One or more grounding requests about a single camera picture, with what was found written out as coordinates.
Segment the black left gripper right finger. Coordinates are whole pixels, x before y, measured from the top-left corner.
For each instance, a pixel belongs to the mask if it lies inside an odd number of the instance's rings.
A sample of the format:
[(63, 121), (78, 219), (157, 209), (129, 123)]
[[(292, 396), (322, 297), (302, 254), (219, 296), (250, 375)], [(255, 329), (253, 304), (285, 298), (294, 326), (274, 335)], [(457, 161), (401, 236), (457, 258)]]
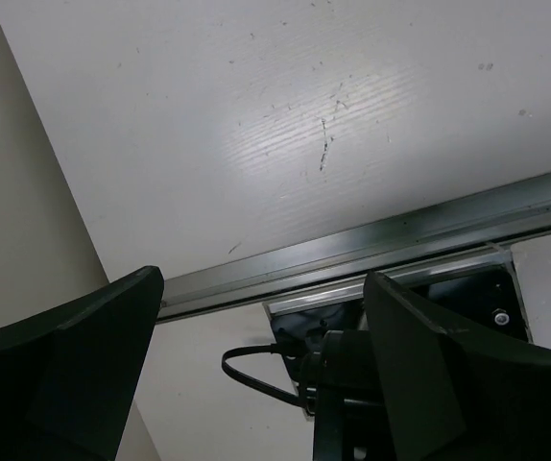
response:
[(380, 273), (364, 297), (398, 459), (551, 460), (551, 350)]

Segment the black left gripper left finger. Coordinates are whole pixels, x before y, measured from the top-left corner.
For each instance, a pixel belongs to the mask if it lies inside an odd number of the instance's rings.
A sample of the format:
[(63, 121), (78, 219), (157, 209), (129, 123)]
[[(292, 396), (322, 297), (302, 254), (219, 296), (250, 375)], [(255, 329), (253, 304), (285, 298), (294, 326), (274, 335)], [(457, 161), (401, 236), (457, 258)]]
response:
[(0, 460), (113, 460), (161, 308), (143, 267), (0, 328)]

